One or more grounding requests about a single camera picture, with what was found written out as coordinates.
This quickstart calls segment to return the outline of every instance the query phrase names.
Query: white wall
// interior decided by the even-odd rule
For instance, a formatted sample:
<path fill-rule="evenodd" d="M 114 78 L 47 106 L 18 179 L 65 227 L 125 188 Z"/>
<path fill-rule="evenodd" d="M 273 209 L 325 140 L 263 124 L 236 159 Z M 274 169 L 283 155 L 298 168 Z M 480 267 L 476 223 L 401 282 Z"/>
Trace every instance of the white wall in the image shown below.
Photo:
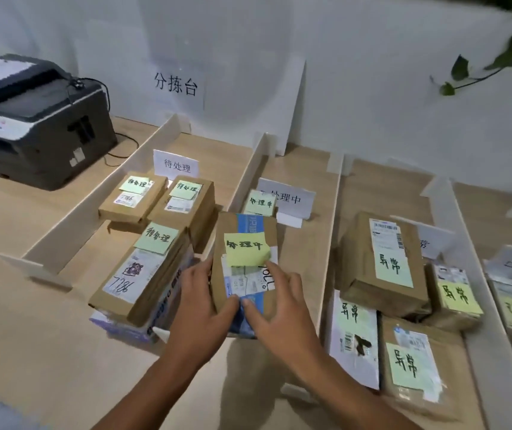
<path fill-rule="evenodd" d="M 0 0 L 0 6 L 0 53 L 52 59 L 75 72 L 74 39 L 87 38 L 86 25 L 98 20 L 134 27 L 152 57 L 205 64 L 225 79 L 226 87 L 212 91 L 226 110 L 220 123 L 256 115 L 273 95 L 287 55 L 300 53 L 307 65 L 291 141 L 382 163 L 396 158 L 512 190 L 512 69 L 455 97 L 438 96 L 429 81 L 430 74 L 448 79 L 459 53 L 474 66 L 488 64 L 512 34 L 508 13 L 430 0 Z M 130 54 L 130 35 L 102 38 L 121 57 Z"/>

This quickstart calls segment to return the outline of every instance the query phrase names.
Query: printer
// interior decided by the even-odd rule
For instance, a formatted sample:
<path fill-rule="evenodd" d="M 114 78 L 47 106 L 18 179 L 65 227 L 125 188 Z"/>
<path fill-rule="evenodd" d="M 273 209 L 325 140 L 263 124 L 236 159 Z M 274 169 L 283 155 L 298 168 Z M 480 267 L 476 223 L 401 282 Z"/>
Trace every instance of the printer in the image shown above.
<path fill-rule="evenodd" d="M 117 144 L 108 96 L 31 57 L 0 57 L 0 73 L 11 61 L 25 68 L 0 79 L 0 177 L 56 190 Z"/>

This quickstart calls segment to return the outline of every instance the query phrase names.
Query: forearm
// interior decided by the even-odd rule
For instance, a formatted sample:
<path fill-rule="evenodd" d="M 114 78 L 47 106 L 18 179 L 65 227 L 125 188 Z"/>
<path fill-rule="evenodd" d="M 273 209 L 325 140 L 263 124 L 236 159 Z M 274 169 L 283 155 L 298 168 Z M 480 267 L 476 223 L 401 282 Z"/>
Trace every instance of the forearm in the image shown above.
<path fill-rule="evenodd" d="M 303 362 L 295 372 L 336 415 L 344 429 L 420 430 L 419 426 L 355 381 L 326 353 L 318 353 L 309 362 Z"/>
<path fill-rule="evenodd" d="M 158 430 L 196 371 L 164 356 L 93 430 Z"/>

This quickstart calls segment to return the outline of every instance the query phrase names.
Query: package held in hands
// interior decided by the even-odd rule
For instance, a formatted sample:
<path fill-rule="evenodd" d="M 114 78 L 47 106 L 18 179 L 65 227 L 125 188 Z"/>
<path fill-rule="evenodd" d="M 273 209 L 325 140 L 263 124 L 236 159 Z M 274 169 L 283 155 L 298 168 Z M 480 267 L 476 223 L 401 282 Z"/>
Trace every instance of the package held in hands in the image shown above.
<path fill-rule="evenodd" d="M 433 314 L 424 325 L 458 332 L 476 326 L 483 313 L 462 268 L 429 263 L 425 266 Z"/>
<path fill-rule="evenodd" d="M 129 173 L 99 207 L 100 217 L 111 221 L 110 229 L 141 233 L 167 182 L 166 176 Z"/>
<path fill-rule="evenodd" d="M 187 228 L 194 250 L 200 252 L 216 218 L 214 182 L 178 176 L 148 215 L 148 220 L 171 228 Z"/>
<path fill-rule="evenodd" d="M 264 262 L 268 259 L 278 262 L 276 226 L 276 219 L 268 216 L 226 212 L 218 215 L 210 281 L 217 312 L 229 296 L 236 294 L 252 300 L 266 319 L 275 315 L 274 278 Z M 244 338 L 254 337 L 242 306 L 230 332 Z"/>
<path fill-rule="evenodd" d="M 428 304 L 417 226 L 359 212 L 341 240 L 341 296 L 391 317 Z"/>
<path fill-rule="evenodd" d="M 459 334 L 383 316 L 381 394 L 433 419 L 458 421 L 459 396 L 450 347 L 464 347 Z"/>
<path fill-rule="evenodd" d="M 337 289 L 329 308 L 326 351 L 356 381 L 379 391 L 377 311 L 341 300 Z"/>
<path fill-rule="evenodd" d="M 155 231 L 162 228 L 149 224 L 93 294 L 89 306 L 117 322 L 137 327 L 145 324 L 166 277 L 176 271 L 190 243 L 185 229 L 167 229 L 163 234 Z"/>
<path fill-rule="evenodd" d="M 192 245 L 189 245 L 174 274 L 166 275 L 167 279 L 164 281 L 165 284 L 161 285 L 162 294 L 160 295 L 159 301 L 142 327 L 119 323 L 99 311 L 94 311 L 89 320 L 95 325 L 102 327 L 111 335 L 130 337 L 142 342 L 155 342 L 158 337 L 153 332 L 152 328 L 166 328 L 166 324 L 170 322 L 170 310 L 181 288 L 180 277 L 182 276 L 182 272 L 192 265 L 193 260 L 194 250 L 192 250 Z"/>

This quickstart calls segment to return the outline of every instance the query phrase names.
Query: box with blue tape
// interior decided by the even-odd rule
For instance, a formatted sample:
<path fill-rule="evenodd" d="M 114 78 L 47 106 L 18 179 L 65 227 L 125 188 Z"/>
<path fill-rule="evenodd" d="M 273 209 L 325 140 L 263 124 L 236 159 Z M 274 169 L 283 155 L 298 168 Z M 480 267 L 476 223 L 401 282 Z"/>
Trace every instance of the box with blue tape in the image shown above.
<path fill-rule="evenodd" d="M 210 290 L 220 312 L 232 294 L 252 300 L 266 319 L 276 313 L 274 278 L 266 260 L 278 262 L 277 222 L 273 217 L 222 212 L 216 224 Z M 240 307 L 230 333 L 254 338 Z"/>

